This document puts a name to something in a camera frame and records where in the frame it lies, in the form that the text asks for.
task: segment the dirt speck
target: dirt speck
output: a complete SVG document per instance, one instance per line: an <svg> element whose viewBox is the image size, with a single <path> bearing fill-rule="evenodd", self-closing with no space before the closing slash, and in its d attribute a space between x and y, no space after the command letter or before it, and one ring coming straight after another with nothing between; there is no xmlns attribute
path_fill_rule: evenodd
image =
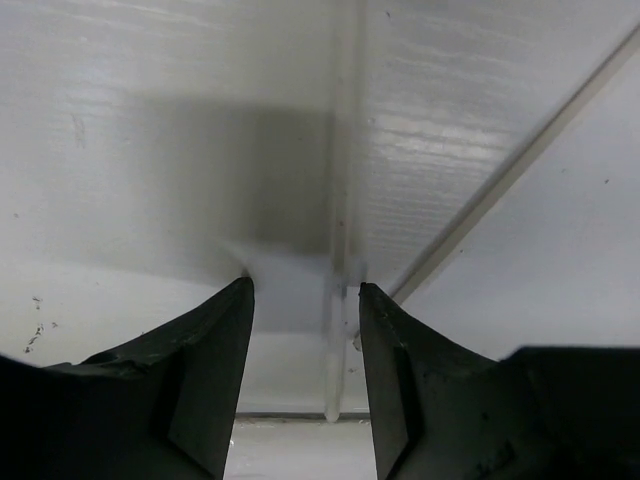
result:
<svg viewBox="0 0 640 480"><path fill-rule="evenodd" d="M32 348L33 344L36 343L36 340L38 340L38 338L40 338L43 333L44 333L44 324L39 323L38 326L36 327L36 333L34 333L33 337L31 337L27 342L27 346L24 349L24 353L29 353L33 351L33 348Z"/></svg>

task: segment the scuff mark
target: scuff mark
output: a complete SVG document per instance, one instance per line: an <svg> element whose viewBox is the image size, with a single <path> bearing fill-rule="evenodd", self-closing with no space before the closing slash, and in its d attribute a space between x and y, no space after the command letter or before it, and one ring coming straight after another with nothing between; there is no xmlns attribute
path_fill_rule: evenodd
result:
<svg viewBox="0 0 640 480"><path fill-rule="evenodd" d="M36 343L36 340L38 340L38 338L40 338L43 333L44 333L44 324L43 323L39 323L38 327L36 328L36 333L34 333L33 337L31 337L29 339L29 341L27 342L27 346L23 350L24 353L33 352L33 344Z"/></svg>
<svg viewBox="0 0 640 480"><path fill-rule="evenodd" d="M76 147L87 148L84 121L82 118L74 114L71 114L71 120L73 120L73 132L76 139Z"/></svg>

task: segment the white plastic piece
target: white plastic piece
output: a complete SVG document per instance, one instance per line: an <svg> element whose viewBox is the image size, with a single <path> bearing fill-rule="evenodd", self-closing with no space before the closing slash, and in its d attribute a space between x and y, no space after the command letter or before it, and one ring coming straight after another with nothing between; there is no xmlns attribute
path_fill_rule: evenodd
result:
<svg viewBox="0 0 640 480"><path fill-rule="evenodd" d="M365 61L367 0L347 0L337 9L336 89L331 142L331 272L325 295L328 316L325 365L325 416L340 417L347 344L346 297L352 257L357 255L354 163L358 155Z"/></svg>

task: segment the white paneling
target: white paneling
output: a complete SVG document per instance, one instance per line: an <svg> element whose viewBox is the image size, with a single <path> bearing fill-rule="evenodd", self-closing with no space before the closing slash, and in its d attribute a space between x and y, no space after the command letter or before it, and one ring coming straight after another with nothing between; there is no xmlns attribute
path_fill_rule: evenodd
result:
<svg viewBox="0 0 640 480"><path fill-rule="evenodd" d="M336 5L0 0L0 351L82 360L246 266L240 409L322 411Z"/></svg>
<svg viewBox="0 0 640 480"><path fill-rule="evenodd" d="M239 420L226 480L373 480L371 425L356 421Z"/></svg>
<svg viewBox="0 0 640 480"><path fill-rule="evenodd" d="M323 411L340 5L0 0L0 351L80 360L197 305L246 266L257 314L240 410ZM638 5L370 5L354 236L384 287L597 65ZM343 409L366 409L350 346L346 378Z"/></svg>
<svg viewBox="0 0 640 480"><path fill-rule="evenodd" d="M493 358L522 344L640 343L640 57L405 307Z"/></svg>
<svg viewBox="0 0 640 480"><path fill-rule="evenodd" d="M384 2L362 167L370 280L391 284L638 18L636 0Z"/></svg>

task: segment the white wall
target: white wall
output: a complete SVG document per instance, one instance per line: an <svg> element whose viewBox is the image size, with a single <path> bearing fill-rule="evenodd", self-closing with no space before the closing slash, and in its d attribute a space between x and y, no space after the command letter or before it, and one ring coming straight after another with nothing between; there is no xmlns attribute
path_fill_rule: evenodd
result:
<svg viewBox="0 0 640 480"><path fill-rule="evenodd" d="M80 361L246 265L258 308L240 410L323 411L343 5L0 0L0 351ZM371 0L357 170L370 280L389 285L639 14L636 0ZM635 342L629 82L410 311L492 356ZM350 346L346 377L343 410L366 410Z"/></svg>

